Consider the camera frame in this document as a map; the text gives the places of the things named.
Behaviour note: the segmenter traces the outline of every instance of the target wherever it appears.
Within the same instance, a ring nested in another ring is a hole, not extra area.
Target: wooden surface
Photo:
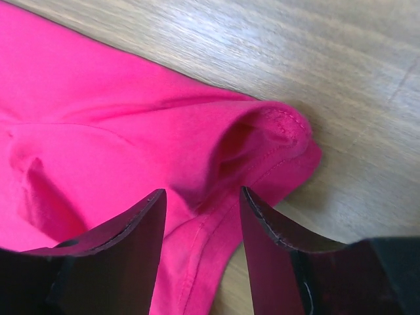
[[[278,210],[342,242],[420,234],[419,0],[11,2],[212,85],[289,101],[324,159]],[[252,314],[243,248],[212,314]]]

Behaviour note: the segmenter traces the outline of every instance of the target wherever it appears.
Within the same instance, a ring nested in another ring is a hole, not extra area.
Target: tabletop
[[[341,242],[420,234],[420,1],[10,0],[200,81],[305,114],[324,152],[276,209]],[[252,314],[243,247],[212,315]]]

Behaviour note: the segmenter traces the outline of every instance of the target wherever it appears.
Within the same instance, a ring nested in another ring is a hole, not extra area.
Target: pink garment
[[[240,186],[275,204],[320,161],[293,108],[2,2],[0,72],[0,246],[52,247],[165,188],[151,315],[207,314],[242,240]]]

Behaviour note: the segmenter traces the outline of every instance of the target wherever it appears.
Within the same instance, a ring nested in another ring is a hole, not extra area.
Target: clothing
[[[207,314],[242,240],[240,186],[275,204],[320,161],[295,109],[3,2],[0,71],[0,246],[55,246],[165,188],[151,315]]]

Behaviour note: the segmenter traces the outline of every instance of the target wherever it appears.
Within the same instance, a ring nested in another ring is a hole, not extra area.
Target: crumpled fabric
[[[204,85],[0,2],[1,247],[53,247],[164,188],[150,314],[205,315],[242,240],[240,186],[273,205],[320,156],[290,106]]]

